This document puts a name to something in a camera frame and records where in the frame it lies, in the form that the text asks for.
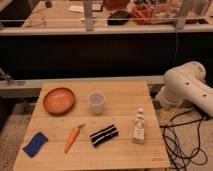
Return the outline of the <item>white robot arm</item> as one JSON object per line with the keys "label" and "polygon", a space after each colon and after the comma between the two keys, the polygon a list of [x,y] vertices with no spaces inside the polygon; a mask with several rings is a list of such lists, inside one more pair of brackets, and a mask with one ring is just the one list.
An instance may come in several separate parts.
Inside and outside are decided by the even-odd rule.
{"label": "white robot arm", "polygon": [[188,100],[206,117],[213,118],[213,88],[205,84],[205,76],[205,67],[196,61],[171,68],[163,76],[164,86],[156,99],[164,109],[175,108]]}

